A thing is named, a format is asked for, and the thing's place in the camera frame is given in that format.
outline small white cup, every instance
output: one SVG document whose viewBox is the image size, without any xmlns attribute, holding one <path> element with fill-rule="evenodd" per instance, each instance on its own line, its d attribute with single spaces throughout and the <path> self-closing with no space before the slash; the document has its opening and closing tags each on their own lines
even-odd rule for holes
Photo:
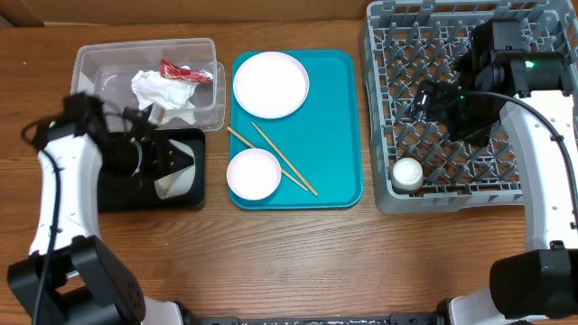
<svg viewBox="0 0 578 325">
<path fill-rule="evenodd" d="M 412 194 L 422 187 L 424 169 L 413 158 L 402 158 L 391 169 L 391 185 L 398 194 Z"/>
</svg>

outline clear plastic bin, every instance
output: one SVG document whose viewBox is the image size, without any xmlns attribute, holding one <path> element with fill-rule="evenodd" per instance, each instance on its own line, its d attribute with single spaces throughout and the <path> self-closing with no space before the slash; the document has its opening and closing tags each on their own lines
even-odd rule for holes
<svg viewBox="0 0 578 325">
<path fill-rule="evenodd" d="M 211 39 L 178 39 L 119 42 L 87 45 L 77 54 L 70 93 L 85 91 L 111 101 L 119 107 L 138 107 L 131 90 L 131 79 L 139 70 L 160 70 L 161 59 L 192 70 L 207 70 L 214 80 L 199 85 L 190 101 L 195 108 L 167 110 L 169 122 L 160 128 L 195 127 L 217 131 L 223 126 L 226 106 L 225 70 L 217 62 Z M 114 111 L 105 105 L 105 111 Z M 109 116 L 108 128 L 122 130 L 122 122 Z"/>
</svg>

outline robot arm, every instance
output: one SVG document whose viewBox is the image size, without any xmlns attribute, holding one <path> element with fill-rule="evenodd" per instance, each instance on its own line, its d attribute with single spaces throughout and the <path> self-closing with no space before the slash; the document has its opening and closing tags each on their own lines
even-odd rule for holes
<svg viewBox="0 0 578 325">
<path fill-rule="evenodd" d="M 547 90 L 533 91 L 531 97 L 522 98 L 522 100 L 546 116 L 548 120 L 554 121 L 553 125 L 564 137 L 564 143 L 571 155 L 574 173 L 578 174 L 578 169 L 576 169 L 578 150 L 573 134 L 573 99 L 565 97 L 561 91 Z M 550 139 L 550 132 L 544 125 L 518 105 L 507 103 L 500 111 L 500 119 L 516 156 L 517 172 L 522 189 L 524 189 L 527 252 L 540 249 L 550 250 L 556 246 L 562 246 L 566 250 L 578 248 L 578 233 L 572 227 L 575 220 L 572 213 L 570 188 L 558 145 Z M 504 269 L 492 271 L 503 272 Z M 516 270 L 509 268 L 506 272 L 516 272 Z M 531 273 L 532 270 L 528 268 L 526 272 Z M 568 284 L 568 282 L 562 282 L 561 286 Z M 452 324 L 506 325 L 517 321 L 508 319 L 497 309 L 495 303 L 499 298 L 497 295 L 503 295 L 499 291 L 507 289 L 508 286 L 503 283 L 495 283 L 495 285 L 499 288 L 494 288 L 493 295 L 490 287 L 487 286 L 470 295 L 453 299 L 448 310 Z M 532 290 L 533 288 L 528 288 L 525 293 L 530 293 Z M 556 296 L 564 298 L 567 302 L 573 301 L 572 289 L 567 294 L 569 296 L 565 296 L 566 292 L 560 292 Z M 526 304 L 523 295 L 515 299 L 522 305 Z M 544 319 L 546 319 L 545 315 L 529 315 L 521 320 Z"/>
<path fill-rule="evenodd" d="M 501 325 L 576 315 L 577 218 L 559 139 L 535 115 L 502 96 L 518 98 L 549 121 L 563 137 L 576 174 L 573 86 L 564 57 L 528 53 L 517 21 L 490 20 L 472 31 L 471 50 L 456 70 L 460 75 L 453 84 L 424 81 L 410 115 L 425 114 L 426 120 L 447 126 L 450 140 L 478 146 L 488 144 L 492 125 L 501 120 L 524 192 L 527 252 L 496 262 L 489 287 L 451 300 L 446 323 Z"/>
<path fill-rule="evenodd" d="M 75 237 L 100 237 L 98 230 L 97 183 L 102 155 L 89 135 L 66 135 L 49 141 L 44 150 L 61 169 L 61 208 L 55 250 L 69 246 Z M 51 233 L 56 196 L 54 170 L 50 160 L 38 153 L 42 167 L 40 222 L 30 255 L 45 255 Z"/>
<path fill-rule="evenodd" d="M 97 200 L 101 168 L 113 180 L 154 180 L 151 186 L 158 189 L 160 200 L 182 193 L 187 187 L 183 184 L 188 182 L 190 187 L 192 183 L 190 172 L 187 175 L 194 166 L 191 148 L 154 132 L 150 110 L 126 108 L 123 116 L 130 116 L 133 127 L 114 137 L 104 124 L 98 99 L 78 94 L 66 98 L 64 104 L 64 113 L 41 122 L 32 140 L 38 150 L 55 160 L 60 171 L 58 225 L 52 226 L 56 174 L 48 156 L 39 153 L 40 222 L 29 258 L 8 269 L 11 290 L 31 316 L 36 293 L 43 292 L 39 324 L 191 324 L 194 318 L 178 303 L 144 297 L 132 273 L 99 240 Z M 135 136 L 141 144 L 135 142 Z M 118 151 L 129 154 L 118 155 Z M 174 182 L 181 184 L 180 190 L 173 188 Z M 52 228 L 58 229 L 58 235 L 47 257 Z M 49 280 L 43 283 L 40 266 L 46 264 Z M 56 292 L 72 276 L 80 276 L 86 285 L 64 294 Z"/>
</svg>

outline wooden table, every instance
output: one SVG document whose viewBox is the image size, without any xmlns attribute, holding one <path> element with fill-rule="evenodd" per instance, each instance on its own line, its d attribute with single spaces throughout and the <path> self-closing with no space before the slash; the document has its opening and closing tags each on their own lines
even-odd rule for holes
<svg viewBox="0 0 578 325">
<path fill-rule="evenodd" d="M 351 56 L 364 195 L 351 209 L 241 210 L 229 199 L 225 181 L 228 132 L 209 133 L 201 211 L 99 217 L 102 239 L 132 270 L 146 295 L 184 302 L 200 316 L 368 316 L 432 311 L 443 298 L 486 285 L 494 261 L 524 252 L 524 211 L 501 207 L 386 215 L 376 208 L 360 28 L 361 21 L 347 21 L 0 30 L 0 279 L 6 278 L 8 265 L 27 257 L 39 217 L 40 168 L 33 149 L 20 140 L 20 129 L 61 111 L 79 48 L 210 37 L 225 66 L 228 89 L 233 60 L 245 51 L 341 49 Z M 5 280 L 0 289 L 0 322 L 29 323 Z"/>
</svg>

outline crumpled paper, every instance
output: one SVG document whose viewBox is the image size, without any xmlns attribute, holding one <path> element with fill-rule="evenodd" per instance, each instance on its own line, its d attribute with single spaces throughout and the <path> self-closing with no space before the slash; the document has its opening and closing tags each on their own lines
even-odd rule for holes
<svg viewBox="0 0 578 325">
<path fill-rule="evenodd" d="M 195 92 L 199 83 L 165 79 L 157 71 L 138 71 L 131 80 L 131 89 L 138 99 L 138 108 L 145 109 L 152 104 L 157 104 L 166 110 L 194 108 L 190 98 Z M 190 125 L 193 125 L 195 118 L 193 113 L 185 112 L 177 116 Z"/>
</svg>

